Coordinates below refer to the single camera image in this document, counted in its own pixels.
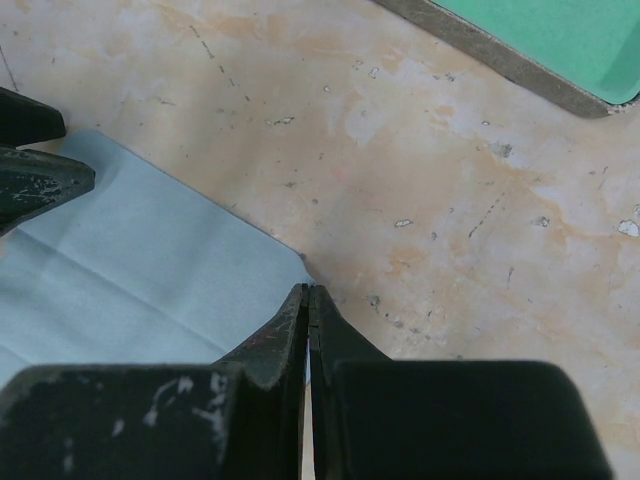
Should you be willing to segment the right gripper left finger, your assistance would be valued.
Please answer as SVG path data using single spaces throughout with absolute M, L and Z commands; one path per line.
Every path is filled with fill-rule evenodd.
M 297 479 L 308 288 L 211 364 L 43 365 L 1 392 L 5 479 Z

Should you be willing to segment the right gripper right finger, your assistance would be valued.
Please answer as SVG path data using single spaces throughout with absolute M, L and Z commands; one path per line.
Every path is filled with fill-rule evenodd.
M 309 292 L 319 479 L 609 479 L 581 395 L 541 361 L 393 360 Z

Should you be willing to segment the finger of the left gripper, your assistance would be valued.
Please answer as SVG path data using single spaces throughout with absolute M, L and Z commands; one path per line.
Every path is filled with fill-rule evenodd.
M 87 164 L 41 151 L 1 149 L 1 234 L 95 188 Z
M 1 88 L 0 141 L 2 146 L 19 147 L 62 138 L 66 127 L 55 108 Z

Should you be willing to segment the light blue cleaning cloth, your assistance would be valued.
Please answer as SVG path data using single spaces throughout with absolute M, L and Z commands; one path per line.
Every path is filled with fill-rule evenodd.
M 61 151 L 96 186 L 4 245 L 3 381 L 44 364 L 211 363 L 311 282 L 294 250 L 101 133 Z

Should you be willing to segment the grey glasses case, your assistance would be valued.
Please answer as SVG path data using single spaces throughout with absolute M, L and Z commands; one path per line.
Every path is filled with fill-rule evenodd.
M 512 83 L 588 119 L 639 101 L 636 1 L 384 1 Z

